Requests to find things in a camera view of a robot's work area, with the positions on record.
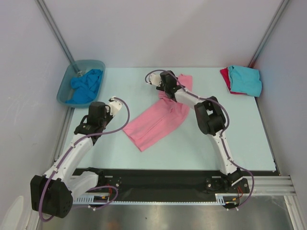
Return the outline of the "pink t shirt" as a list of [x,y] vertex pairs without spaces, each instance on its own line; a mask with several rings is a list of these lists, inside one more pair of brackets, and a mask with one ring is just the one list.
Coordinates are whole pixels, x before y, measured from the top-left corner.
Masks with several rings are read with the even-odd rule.
[[160,91],[158,98],[156,103],[123,128],[141,152],[175,131],[189,115],[189,106],[169,99],[165,92]]

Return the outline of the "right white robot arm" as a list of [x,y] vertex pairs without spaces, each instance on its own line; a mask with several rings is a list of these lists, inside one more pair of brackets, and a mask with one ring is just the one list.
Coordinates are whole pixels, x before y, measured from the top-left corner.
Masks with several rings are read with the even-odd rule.
[[220,172],[224,176],[221,186],[226,192],[233,192],[238,188],[242,179],[242,172],[233,162],[227,140],[223,136],[227,128],[228,118],[222,111],[218,100],[212,96],[202,99],[183,86],[172,71],[160,73],[161,83],[157,89],[166,93],[167,97],[176,103],[187,105],[195,112],[200,131],[210,136],[220,159]]

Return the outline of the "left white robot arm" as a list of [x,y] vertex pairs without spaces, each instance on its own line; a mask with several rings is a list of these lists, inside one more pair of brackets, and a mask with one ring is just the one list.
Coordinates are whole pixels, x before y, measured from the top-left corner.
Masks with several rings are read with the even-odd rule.
[[74,200],[89,189],[99,192],[106,180],[96,172],[85,171],[77,178],[72,175],[86,153],[95,145],[102,132],[122,108],[122,103],[111,98],[109,103],[93,102],[74,131],[68,148],[43,174],[35,175],[30,182],[32,209],[49,217],[64,218],[72,208]]

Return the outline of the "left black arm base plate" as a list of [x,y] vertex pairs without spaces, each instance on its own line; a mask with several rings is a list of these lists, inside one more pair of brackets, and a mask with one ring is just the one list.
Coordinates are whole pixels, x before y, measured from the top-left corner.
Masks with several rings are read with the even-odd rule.
[[[114,186],[119,187],[121,185],[121,177],[99,177],[97,187],[101,186]],[[114,191],[112,188],[100,188],[96,192],[108,193]]]

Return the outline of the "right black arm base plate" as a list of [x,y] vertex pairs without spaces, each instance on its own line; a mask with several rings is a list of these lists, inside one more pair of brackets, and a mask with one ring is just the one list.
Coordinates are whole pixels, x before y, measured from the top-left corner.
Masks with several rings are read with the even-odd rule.
[[247,194],[250,192],[248,181],[243,178],[234,185],[228,183],[225,178],[222,177],[208,177],[205,180],[205,189],[207,193],[241,193]]

